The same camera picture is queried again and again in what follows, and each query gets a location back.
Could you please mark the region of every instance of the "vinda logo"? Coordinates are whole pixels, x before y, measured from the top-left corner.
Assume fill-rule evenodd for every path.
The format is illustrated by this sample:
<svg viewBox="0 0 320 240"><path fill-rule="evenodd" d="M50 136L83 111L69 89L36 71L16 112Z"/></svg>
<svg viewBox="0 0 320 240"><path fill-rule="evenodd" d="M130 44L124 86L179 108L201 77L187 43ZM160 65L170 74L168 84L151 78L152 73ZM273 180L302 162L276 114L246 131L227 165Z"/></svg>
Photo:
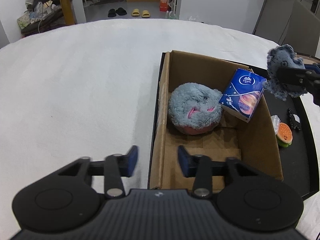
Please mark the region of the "vinda logo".
<svg viewBox="0 0 320 240"><path fill-rule="evenodd" d="M253 85L256 81L251 76L242 76L239 78L239 83L242 85Z"/></svg>

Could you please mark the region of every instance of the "cardboard box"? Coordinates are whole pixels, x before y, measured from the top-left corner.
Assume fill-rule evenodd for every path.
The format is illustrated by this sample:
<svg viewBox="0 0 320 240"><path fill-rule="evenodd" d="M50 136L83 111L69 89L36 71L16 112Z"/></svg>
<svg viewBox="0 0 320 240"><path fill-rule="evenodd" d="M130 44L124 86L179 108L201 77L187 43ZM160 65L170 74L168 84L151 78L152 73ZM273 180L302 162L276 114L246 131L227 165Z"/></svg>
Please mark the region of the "cardboard box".
<svg viewBox="0 0 320 240"><path fill-rule="evenodd" d="M192 155L207 155L214 161L234 156L276 179L283 179L276 136L264 97L249 123L224 112L219 126L202 135L182 134L167 119L168 98L176 87L196 82L223 91L237 68L248 70L245 65L197 54L180 51L165 54L149 188L192 189L194 178L183 177L178 164L179 145L184 145ZM214 191L224 188L222 177L212 177L212 182Z"/></svg>
<svg viewBox="0 0 320 240"><path fill-rule="evenodd" d="M166 12L168 11L169 0L160 0L160 11Z"/></svg>

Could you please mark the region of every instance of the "white table surface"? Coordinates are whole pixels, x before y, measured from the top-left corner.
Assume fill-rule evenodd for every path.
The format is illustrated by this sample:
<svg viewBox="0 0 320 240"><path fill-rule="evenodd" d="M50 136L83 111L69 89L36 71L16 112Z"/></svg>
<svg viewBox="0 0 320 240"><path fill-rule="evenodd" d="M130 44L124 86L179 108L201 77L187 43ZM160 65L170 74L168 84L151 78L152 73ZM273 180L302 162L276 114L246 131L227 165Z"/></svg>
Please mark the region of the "white table surface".
<svg viewBox="0 0 320 240"><path fill-rule="evenodd" d="M19 226L23 187L81 156L140 147L125 189L146 188L161 53L193 52L267 67L276 43L239 31L164 19L113 19L33 35L0 49L0 239ZM301 97L320 152L320 108ZM93 187L102 192L102 180ZM320 231L319 194L305 201L299 231Z"/></svg>

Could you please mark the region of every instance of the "tissue pack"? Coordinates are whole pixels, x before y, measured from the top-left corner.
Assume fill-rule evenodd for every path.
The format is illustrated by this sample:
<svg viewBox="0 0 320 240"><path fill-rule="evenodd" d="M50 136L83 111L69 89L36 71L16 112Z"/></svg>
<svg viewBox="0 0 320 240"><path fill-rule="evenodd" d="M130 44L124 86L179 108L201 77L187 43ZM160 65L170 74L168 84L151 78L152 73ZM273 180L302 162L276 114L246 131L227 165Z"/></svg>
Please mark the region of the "tissue pack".
<svg viewBox="0 0 320 240"><path fill-rule="evenodd" d="M238 68L219 101L222 108L235 117L249 122L263 95L265 78Z"/></svg>

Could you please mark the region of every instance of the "black tray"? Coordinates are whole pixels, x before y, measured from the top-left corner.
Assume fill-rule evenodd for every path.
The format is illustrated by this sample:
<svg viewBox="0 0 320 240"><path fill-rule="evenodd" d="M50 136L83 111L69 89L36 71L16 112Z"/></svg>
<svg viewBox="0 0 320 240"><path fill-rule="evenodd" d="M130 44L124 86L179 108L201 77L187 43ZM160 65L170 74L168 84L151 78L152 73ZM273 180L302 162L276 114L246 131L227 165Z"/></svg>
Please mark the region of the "black tray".
<svg viewBox="0 0 320 240"><path fill-rule="evenodd" d="M159 77L158 77L158 89L156 98L159 97L159 81L164 64L165 53L162 54ZM268 78L267 70L246 65L251 68L256 74ZM288 97L287 101L276 99L272 94L267 91L263 93L270 114L278 115L282 122L287 123L287 110L291 108L295 114L300 117L302 131L293 131L293 141L288 148L280 148L280 158L282 171L284 176L284 182L294 188L303 200L311 197L319 191L319 170L318 159L316 154L316 147L311 132L311 127L307 114L304 110L302 101L300 98ZM150 169L153 146L156 137L156 122L158 119L158 100L156 101L155 117L153 124L152 143L151 143L151 155L149 164L149 176L148 176L148 188L150 181Z"/></svg>

